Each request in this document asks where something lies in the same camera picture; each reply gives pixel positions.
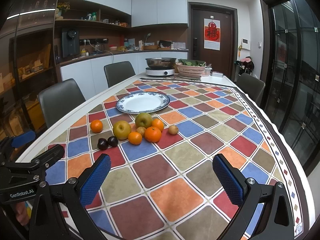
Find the person's left hand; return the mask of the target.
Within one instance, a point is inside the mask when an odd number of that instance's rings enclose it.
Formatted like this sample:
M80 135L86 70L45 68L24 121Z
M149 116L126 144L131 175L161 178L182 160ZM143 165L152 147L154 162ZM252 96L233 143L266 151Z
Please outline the person's left hand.
M29 216L25 202L15 204L16 219L22 225L26 226L29 223Z

